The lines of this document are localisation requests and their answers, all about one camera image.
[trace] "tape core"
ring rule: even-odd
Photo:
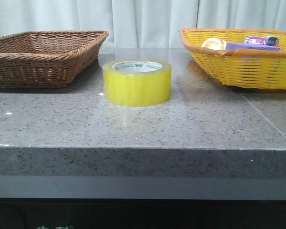
[[[162,69],[163,65],[152,61],[123,61],[114,64],[112,68],[121,72],[147,73]]]

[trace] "wicker basket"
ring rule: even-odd
[[[286,32],[249,29],[180,29],[184,46],[212,77],[229,86],[286,89]],[[201,47],[211,37],[243,42],[248,35],[279,38],[280,51],[237,49],[216,51]]]
[[[0,37],[0,87],[61,88],[91,64],[107,31],[28,31]]]

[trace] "white curtain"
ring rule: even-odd
[[[107,30],[104,47],[179,48],[195,27],[286,31],[286,0],[0,0],[0,36]]]

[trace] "granite countertop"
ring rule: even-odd
[[[172,65],[172,95],[112,104],[101,66]],[[101,49],[63,89],[0,88],[0,176],[286,179],[286,91],[221,85],[185,49]]]

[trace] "yellow tape roll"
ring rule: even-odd
[[[103,66],[106,98],[119,105],[150,106],[171,96],[172,67],[162,61],[126,60]]]

